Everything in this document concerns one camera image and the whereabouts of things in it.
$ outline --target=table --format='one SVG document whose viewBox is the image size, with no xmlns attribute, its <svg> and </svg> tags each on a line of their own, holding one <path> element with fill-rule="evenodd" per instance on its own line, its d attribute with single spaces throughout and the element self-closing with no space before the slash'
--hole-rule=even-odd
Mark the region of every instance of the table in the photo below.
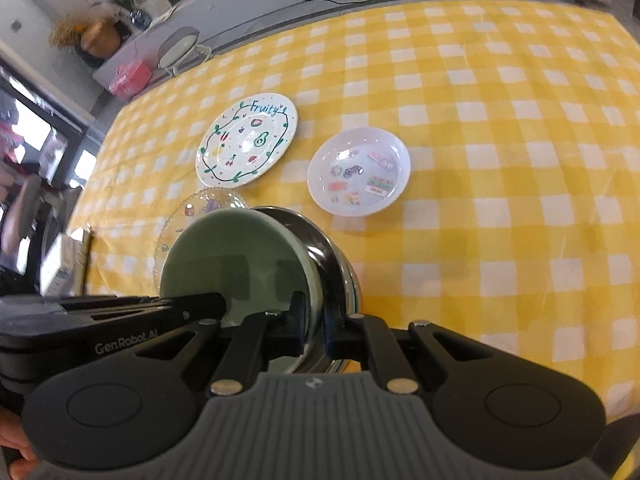
<svg viewBox="0 0 640 480">
<path fill-rule="evenodd" d="M 156 238 L 201 186 L 196 147 L 232 102 L 296 104 L 291 147 L 238 191 L 311 218 L 359 275 L 364 312 L 430 319 L 639 403 L 640 51 L 606 14 L 508 0 L 362 10 L 219 56 L 124 108 L 73 226 L 96 229 L 90 293 L 155 294 Z M 329 137 L 371 124 L 409 148 L 391 207 L 332 217 L 306 189 Z"/>
</svg>

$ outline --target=tablecloth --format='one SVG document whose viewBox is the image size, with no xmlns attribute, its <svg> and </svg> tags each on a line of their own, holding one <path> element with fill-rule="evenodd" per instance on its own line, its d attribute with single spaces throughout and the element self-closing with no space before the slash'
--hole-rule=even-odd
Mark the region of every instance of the tablecloth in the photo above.
<svg viewBox="0 0 640 480">
<path fill-rule="evenodd" d="M 508 0 L 418 2 L 305 25 L 217 56 L 127 105 L 73 226 L 88 290 L 155 294 L 167 217 L 202 186 L 198 143 L 261 91 L 296 104 L 290 148 L 238 191 L 311 218 L 359 275 L 363 310 L 429 319 L 582 379 L 609 416 L 640 400 L 640 51 L 611 16 Z M 366 218 L 312 201 L 325 140 L 370 124 L 407 145 L 401 197 Z"/>
</svg>

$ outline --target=metal screw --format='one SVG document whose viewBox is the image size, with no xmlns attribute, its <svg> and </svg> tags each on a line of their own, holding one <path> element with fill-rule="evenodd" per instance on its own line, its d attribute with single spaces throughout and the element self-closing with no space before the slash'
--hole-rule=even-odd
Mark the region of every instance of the metal screw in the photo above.
<svg viewBox="0 0 640 480">
<path fill-rule="evenodd" d="M 211 383 L 211 393 L 219 396 L 231 396 L 242 391 L 242 384 L 234 379 L 220 379 Z"/>
<path fill-rule="evenodd" d="M 386 384 L 386 389 L 389 390 L 392 394 L 396 395 L 409 395 L 416 391 L 418 391 L 418 383 L 413 379 L 409 379 L 406 377 L 398 377 L 396 379 L 391 379 Z"/>
</svg>

